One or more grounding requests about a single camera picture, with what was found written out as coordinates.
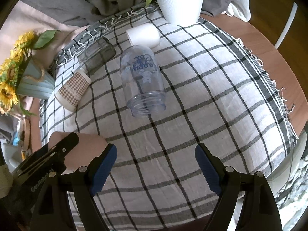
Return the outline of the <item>sunflowers in blue-grey vase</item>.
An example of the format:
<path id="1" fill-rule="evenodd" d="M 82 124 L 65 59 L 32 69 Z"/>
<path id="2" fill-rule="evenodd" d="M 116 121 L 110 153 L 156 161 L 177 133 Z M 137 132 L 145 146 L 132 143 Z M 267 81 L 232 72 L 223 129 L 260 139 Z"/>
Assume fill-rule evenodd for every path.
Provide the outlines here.
<path id="1" fill-rule="evenodd" d="M 23 106 L 22 97 L 47 100 L 55 87 L 55 79 L 34 60 L 33 51 L 46 48 L 57 30 L 40 34 L 28 31 L 19 36 L 10 57 L 1 64 L 1 114 L 10 114 L 18 107 L 23 115 L 32 114 Z"/>

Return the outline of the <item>checkered paper cup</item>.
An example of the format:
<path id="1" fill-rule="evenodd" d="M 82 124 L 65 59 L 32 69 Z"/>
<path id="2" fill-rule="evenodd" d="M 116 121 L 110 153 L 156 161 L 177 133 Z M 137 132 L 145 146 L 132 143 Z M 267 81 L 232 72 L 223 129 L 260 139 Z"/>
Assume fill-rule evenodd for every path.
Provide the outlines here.
<path id="1" fill-rule="evenodd" d="M 78 70 L 55 93 L 55 98 L 64 109 L 74 112 L 90 84 L 91 79 L 86 73 Z"/>

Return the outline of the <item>pink curtain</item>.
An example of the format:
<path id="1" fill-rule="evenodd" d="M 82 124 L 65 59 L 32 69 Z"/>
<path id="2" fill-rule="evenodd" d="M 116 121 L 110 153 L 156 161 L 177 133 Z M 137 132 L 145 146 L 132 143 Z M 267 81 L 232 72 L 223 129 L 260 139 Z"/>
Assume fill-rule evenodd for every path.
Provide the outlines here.
<path id="1" fill-rule="evenodd" d="M 10 51 L 20 35 L 35 31 L 40 34 L 46 30 L 57 30 L 54 40 L 44 49 L 32 52 L 34 60 L 47 71 L 57 53 L 66 46 L 82 28 L 59 23 L 39 10 L 19 1 L 1 27 L 1 64 L 10 57 Z"/>

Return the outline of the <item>clear printed plastic jar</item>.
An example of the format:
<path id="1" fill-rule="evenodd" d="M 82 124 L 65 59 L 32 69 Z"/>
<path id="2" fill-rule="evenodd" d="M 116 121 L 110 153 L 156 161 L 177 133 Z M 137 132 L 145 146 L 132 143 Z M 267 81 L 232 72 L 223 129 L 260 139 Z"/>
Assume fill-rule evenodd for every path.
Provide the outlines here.
<path id="1" fill-rule="evenodd" d="M 126 105 L 133 117 L 147 117 L 166 110 L 162 74 L 149 47 L 127 48 L 120 57 L 120 72 Z"/>

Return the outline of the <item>round wooden stand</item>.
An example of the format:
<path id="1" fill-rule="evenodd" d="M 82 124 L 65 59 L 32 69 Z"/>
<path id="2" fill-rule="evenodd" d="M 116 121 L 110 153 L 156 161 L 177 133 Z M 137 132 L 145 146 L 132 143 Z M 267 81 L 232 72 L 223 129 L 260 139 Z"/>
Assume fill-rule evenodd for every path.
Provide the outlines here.
<path id="1" fill-rule="evenodd" d="M 30 143 L 30 121 L 26 118 L 21 120 L 23 134 L 23 150 L 27 151 Z"/>

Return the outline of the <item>white plastic cup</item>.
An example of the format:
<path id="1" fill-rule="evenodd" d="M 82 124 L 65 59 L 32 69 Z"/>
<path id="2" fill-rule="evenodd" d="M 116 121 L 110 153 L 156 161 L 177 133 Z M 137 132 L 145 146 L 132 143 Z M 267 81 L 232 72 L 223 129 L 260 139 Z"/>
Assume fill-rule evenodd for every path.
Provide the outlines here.
<path id="1" fill-rule="evenodd" d="M 126 30 L 131 46 L 143 45 L 150 49 L 159 45 L 160 35 L 158 29 L 151 23 L 145 23 Z"/>

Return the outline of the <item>pink plastic cup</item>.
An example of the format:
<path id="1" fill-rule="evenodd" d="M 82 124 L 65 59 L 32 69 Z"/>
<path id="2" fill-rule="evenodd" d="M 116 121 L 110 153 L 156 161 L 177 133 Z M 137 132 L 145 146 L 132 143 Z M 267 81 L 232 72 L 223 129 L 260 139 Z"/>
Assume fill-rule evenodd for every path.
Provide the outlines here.
<path id="1" fill-rule="evenodd" d="M 58 149 L 64 154 L 66 170 L 63 174 L 70 174 L 81 166 L 88 166 L 99 157 L 108 142 L 100 135 L 71 132 L 54 132 L 49 139 L 48 149 Z"/>

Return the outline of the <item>black white checkered tablecloth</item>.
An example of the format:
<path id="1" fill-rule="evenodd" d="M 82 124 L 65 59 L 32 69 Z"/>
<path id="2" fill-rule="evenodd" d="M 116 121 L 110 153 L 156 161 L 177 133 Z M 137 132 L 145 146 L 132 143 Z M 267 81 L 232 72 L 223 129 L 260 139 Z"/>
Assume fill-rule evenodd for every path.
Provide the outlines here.
<path id="1" fill-rule="evenodd" d="M 149 23 L 158 29 L 153 49 L 166 91 L 166 110 L 135 118 L 126 106 L 120 55 L 126 31 Z M 87 27 L 61 48 L 52 66 L 59 89 L 78 67 L 77 55 L 99 37 L 116 55 L 91 77 L 73 113 L 54 96 L 41 103 L 41 141 L 56 131 L 99 134 L 117 147 L 117 160 L 95 202 L 112 230 L 155 230 L 212 212 L 213 193 L 195 159 L 204 143 L 241 173 L 270 175 L 291 152 L 297 135 L 284 99 L 240 39 L 200 20 L 167 23 L 157 6 L 134 7 Z"/>

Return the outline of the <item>white storage box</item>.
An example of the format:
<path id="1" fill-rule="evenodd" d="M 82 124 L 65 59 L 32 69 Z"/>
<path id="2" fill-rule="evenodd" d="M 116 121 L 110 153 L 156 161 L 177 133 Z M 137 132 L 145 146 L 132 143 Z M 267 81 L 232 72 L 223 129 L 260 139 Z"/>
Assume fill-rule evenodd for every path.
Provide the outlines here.
<path id="1" fill-rule="evenodd" d="M 23 162 L 21 157 L 21 147 L 2 143 L 1 149 L 9 171 L 12 173 Z"/>

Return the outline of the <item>white curved floor lamp pole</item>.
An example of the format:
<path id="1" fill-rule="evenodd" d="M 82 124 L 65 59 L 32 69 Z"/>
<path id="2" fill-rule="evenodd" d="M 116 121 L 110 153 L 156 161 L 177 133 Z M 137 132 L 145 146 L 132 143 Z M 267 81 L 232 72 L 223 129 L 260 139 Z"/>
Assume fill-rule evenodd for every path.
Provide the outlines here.
<path id="1" fill-rule="evenodd" d="M 293 21 L 295 19 L 297 10 L 298 10 L 298 5 L 297 5 L 296 2 L 293 2 L 292 9 L 291 9 L 291 12 L 289 14 L 288 20 L 285 23 L 285 26 L 284 26 L 280 36 L 278 37 L 278 40 L 276 41 L 276 43 L 274 45 L 274 47 L 276 49 L 278 49 L 280 47 L 280 45 L 282 44 L 283 40 L 285 39 L 285 36 L 289 32 L 289 30 L 290 30 L 290 28 L 292 26 L 292 23 L 293 23 Z"/>

